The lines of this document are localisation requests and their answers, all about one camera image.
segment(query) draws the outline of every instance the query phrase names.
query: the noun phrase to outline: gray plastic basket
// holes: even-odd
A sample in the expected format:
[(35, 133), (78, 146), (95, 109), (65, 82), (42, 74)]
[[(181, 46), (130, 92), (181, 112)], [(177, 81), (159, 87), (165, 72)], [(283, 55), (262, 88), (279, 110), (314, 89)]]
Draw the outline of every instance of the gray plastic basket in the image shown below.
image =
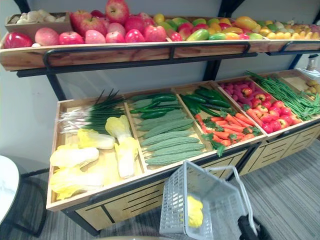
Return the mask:
[[(241, 232), (238, 218), (246, 215), (241, 194), (237, 187), (209, 173), (209, 170), (231, 169), (240, 181), (234, 166), (212, 167), (204, 170), (196, 164), (185, 161), (165, 182), (159, 232), (179, 240), (238, 240)], [(241, 182), (249, 218), (251, 205)], [(187, 196), (193, 196), (203, 203), (203, 222), (200, 227), (188, 225)]]

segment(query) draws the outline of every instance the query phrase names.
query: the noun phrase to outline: apple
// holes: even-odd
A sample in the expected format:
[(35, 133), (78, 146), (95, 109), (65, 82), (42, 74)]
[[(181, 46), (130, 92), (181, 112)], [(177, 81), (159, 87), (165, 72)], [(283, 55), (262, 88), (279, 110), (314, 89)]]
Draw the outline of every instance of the apple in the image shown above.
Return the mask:
[(293, 120), (289, 115), (281, 115), (280, 118), (284, 119), (289, 126), (293, 123)]
[(280, 113), (281, 115), (290, 116), (292, 114), (291, 109), (289, 107), (284, 106), (284, 107), (282, 107), (280, 109), (281, 109), (281, 113)]
[(149, 25), (144, 29), (143, 35), (146, 42), (165, 42), (167, 38), (167, 33), (163, 26)]
[(146, 41), (144, 36), (137, 29), (128, 31), (124, 39), (126, 43), (143, 43)]
[(79, 27), (83, 20), (92, 18), (91, 13), (85, 10), (78, 10), (76, 12), (70, 13), (70, 21), (72, 24), (73, 29), (76, 32), (79, 32)]
[(68, 44), (84, 44), (85, 41), (78, 33), (75, 31), (66, 31), (60, 34), (59, 43), (61, 45)]
[(271, 125), (271, 127), (272, 127), (272, 129), (273, 129), (274, 132), (279, 131), (279, 130), (281, 129), (281, 124), (280, 124), (280, 122), (278, 122), (278, 121), (276, 121), (276, 120), (270, 122), (270, 125)]
[(282, 118), (278, 118), (276, 121), (278, 121), (281, 124), (281, 129), (285, 129), (289, 126), (287, 121)]
[(125, 0), (108, 0), (105, 5), (105, 15), (111, 23), (124, 25), (129, 17), (129, 7)]
[(269, 100), (264, 100), (261, 105), (269, 109), (271, 107), (271, 102)]
[(272, 103), (272, 107), (278, 107), (278, 108), (283, 108), (285, 106), (285, 104), (282, 102), (282, 101), (274, 101), (273, 103)]
[(101, 32), (97, 30), (88, 30), (85, 32), (84, 42), (86, 44), (105, 44), (106, 39)]
[(103, 36), (107, 34), (107, 29), (105, 25), (97, 17), (86, 18), (82, 20), (79, 26), (79, 34), (85, 36), (88, 30), (96, 30), (100, 32)]
[(267, 113), (268, 112), (268, 108), (266, 108), (265, 106), (262, 106), (262, 105), (258, 105), (256, 107), (256, 109), (258, 109), (262, 113)]
[(184, 28), (188, 28), (188, 29), (192, 29), (194, 26), (192, 25), (191, 22), (185, 22), (185, 23), (182, 23), (179, 27), (178, 27), (178, 32), (180, 32), (182, 29)]
[(129, 32), (131, 29), (137, 29), (140, 33), (143, 33), (145, 29), (145, 22), (139, 16), (130, 16), (126, 20), (124, 28), (127, 32)]
[(118, 31), (108, 32), (105, 36), (105, 42), (107, 44), (125, 43), (124, 36)]
[(277, 111), (279, 115), (281, 114), (281, 109), (277, 106), (271, 105), (271, 107), (269, 108), (269, 111), (272, 111), (272, 110)]
[(106, 30), (108, 33), (119, 32), (123, 37), (125, 37), (126, 35), (126, 30), (124, 26), (122, 26), (120, 23), (117, 23), (117, 22), (110, 23), (110, 25)]
[(271, 133), (274, 131), (273, 128), (272, 128), (272, 125), (269, 124), (269, 123), (263, 124), (263, 125), (262, 125), (262, 129), (265, 130), (265, 132), (266, 132), (267, 134), (271, 134)]
[(106, 15), (104, 13), (100, 12), (99, 10), (93, 10), (91, 12), (91, 15), (93, 17), (97, 17), (97, 18), (105, 18), (106, 17)]
[(32, 46), (32, 40), (29, 36), (20, 32), (10, 32), (5, 36), (4, 48), (28, 48)]
[(273, 120), (277, 120), (280, 117), (279, 112), (276, 110), (269, 110), (269, 114), (271, 115)]
[(266, 100), (266, 96), (263, 93), (256, 94), (254, 98), (260, 99), (262, 102)]
[(273, 119), (272, 116), (267, 112), (262, 113), (262, 116), (260, 117), (260, 120), (264, 124), (270, 123), (272, 121), (272, 119)]
[(272, 99), (272, 95), (270, 93), (265, 93), (264, 96), (266, 101), (270, 101)]
[(59, 34), (49, 27), (42, 27), (35, 33), (34, 40), (41, 46), (59, 45)]

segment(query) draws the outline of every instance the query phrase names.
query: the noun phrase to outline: carpet floor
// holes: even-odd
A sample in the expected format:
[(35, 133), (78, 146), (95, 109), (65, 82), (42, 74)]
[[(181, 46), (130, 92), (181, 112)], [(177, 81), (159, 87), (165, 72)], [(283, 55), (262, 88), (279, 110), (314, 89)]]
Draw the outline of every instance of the carpet floor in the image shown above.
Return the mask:
[[(45, 191), (48, 174), (30, 178)], [(307, 149), (241, 177), (253, 213), (274, 240), (320, 240), (320, 141)], [(40, 221), (42, 201), (31, 185), (22, 189), (21, 203), (10, 213), (25, 226)], [(92, 240), (111, 236), (159, 236), (161, 208), (116, 223), (93, 237), (62, 212), (47, 212), (39, 238), (0, 226), (1, 240)]]

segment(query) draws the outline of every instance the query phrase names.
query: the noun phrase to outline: white table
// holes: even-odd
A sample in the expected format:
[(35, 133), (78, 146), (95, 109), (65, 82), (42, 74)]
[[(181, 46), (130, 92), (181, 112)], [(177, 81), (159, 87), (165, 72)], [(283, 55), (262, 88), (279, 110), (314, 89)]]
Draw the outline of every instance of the white table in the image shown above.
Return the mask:
[(0, 155), (0, 224), (15, 200), (19, 178), (16, 164), (9, 158)]

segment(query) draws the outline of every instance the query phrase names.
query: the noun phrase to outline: green mango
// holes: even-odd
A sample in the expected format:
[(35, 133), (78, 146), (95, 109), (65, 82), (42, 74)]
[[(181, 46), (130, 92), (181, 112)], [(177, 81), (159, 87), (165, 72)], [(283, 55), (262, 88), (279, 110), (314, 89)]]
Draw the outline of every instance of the green mango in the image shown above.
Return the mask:
[(207, 24), (207, 21), (204, 18), (198, 18), (192, 21), (193, 26), (197, 26), (198, 24)]
[(218, 19), (218, 18), (211, 18), (211, 19), (210, 19), (210, 20), (208, 20), (208, 22), (207, 22), (208, 26), (210, 26), (210, 24), (212, 24), (212, 23), (219, 24), (219, 23), (220, 23), (220, 21), (219, 21), (219, 19)]
[(178, 25), (173, 20), (167, 19), (167, 20), (165, 20), (165, 22), (167, 24), (169, 24), (173, 28), (174, 31), (178, 30)]
[(249, 38), (251, 40), (261, 40), (261, 39), (263, 39), (262, 35), (260, 35), (259, 33), (250, 32), (250, 33), (247, 33), (247, 35), (249, 36)]
[(209, 32), (206, 29), (198, 29), (194, 33), (192, 33), (186, 41), (203, 41), (208, 40)]
[(209, 36), (209, 40), (226, 40), (227, 36), (224, 33), (214, 33)]
[(268, 24), (268, 29), (270, 29), (272, 32), (275, 32), (278, 30), (277, 26), (275, 24)]
[(265, 21), (256, 21), (257, 24), (259, 24), (261, 27), (264, 27), (266, 25)]
[(172, 21), (178, 25), (178, 27), (181, 25), (181, 24), (184, 24), (184, 23), (190, 23), (187, 19), (184, 19), (182, 17), (175, 17), (172, 19)]
[(171, 30), (173, 30), (173, 31), (176, 31), (176, 30), (174, 30), (174, 28), (173, 28), (169, 23), (167, 23), (167, 22), (165, 22), (165, 21), (160, 22), (158, 25), (161, 26), (161, 27), (163, 27), (164, 30), (166, 30), (166, 31), (169, 30), (169, 29), (171, 29)]

